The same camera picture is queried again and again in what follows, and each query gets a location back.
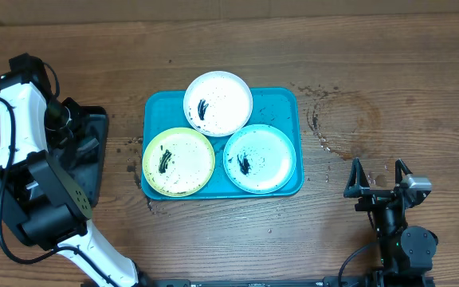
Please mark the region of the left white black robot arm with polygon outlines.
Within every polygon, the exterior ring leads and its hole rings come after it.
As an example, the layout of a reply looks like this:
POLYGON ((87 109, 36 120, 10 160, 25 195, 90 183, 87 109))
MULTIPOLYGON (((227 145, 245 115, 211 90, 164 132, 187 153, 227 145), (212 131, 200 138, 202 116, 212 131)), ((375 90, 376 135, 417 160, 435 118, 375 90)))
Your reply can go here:
POLYGON ((94 286, 151 280, 98 231, 108 114, 59 97, 52 67, 27 53, 0 76, 0 231, 8 228, 45 258, 59 254, 94 286))

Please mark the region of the white plate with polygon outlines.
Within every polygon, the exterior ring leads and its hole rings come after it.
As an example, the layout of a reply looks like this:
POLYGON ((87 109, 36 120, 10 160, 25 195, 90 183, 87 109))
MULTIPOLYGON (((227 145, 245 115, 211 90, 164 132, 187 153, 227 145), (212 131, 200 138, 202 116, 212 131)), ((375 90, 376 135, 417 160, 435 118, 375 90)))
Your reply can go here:
POLYGON ((212 71, 189 84, 182 105, 192 128, 206 136, 223 137, 247 124, 253 111, 253 95, 237 75, 212 71))

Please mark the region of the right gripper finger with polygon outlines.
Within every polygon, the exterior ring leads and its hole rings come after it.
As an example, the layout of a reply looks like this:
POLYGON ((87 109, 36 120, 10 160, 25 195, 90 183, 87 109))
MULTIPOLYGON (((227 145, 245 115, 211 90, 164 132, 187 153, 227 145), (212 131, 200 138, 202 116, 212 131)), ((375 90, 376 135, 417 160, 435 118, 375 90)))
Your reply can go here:
POLYGON ((359 158, 352 160, 350 176, 344 189, 344 198, 360 198, 368 196, 370 191, 369 182, 360 163, 359 158))
POLYGON ((395 183, 400 184, 403 176, 410 175, 411 171, 401 159, 395 161, 395 183))

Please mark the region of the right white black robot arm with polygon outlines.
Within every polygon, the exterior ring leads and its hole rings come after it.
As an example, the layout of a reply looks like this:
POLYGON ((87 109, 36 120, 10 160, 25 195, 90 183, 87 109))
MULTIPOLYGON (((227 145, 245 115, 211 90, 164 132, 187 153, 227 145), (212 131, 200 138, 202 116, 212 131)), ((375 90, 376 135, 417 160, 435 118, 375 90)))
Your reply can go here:
POLYGON ((415 176, 398 159, 395 162, 395 185, 391 189, 373 190, 358 158, 353 159, 345 198, 355 198, 355 210, 365 212, 376 239, 352 253, 341 265, 338 286, 433 286, 426 273, 433 268, 437 251, 435 233, 421 226, 409 226, 406 211, 420 205, 432 191, 432 183, 415 176), (343 271, 353 258, 372 247, 378 247, 382 265, 365 275, 351 279, 343 271))

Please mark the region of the yellow-green plate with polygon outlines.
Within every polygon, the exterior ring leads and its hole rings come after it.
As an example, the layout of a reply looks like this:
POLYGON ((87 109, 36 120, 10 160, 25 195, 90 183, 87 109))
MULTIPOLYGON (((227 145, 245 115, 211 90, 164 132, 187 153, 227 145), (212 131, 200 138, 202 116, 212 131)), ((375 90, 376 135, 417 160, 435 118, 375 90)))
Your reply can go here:
POLYGON ((143 154, 143 175, 151 188, 168 197, 186 197, 210 180, 215 154, 210 141, 192 128, 159 133, 143 154))

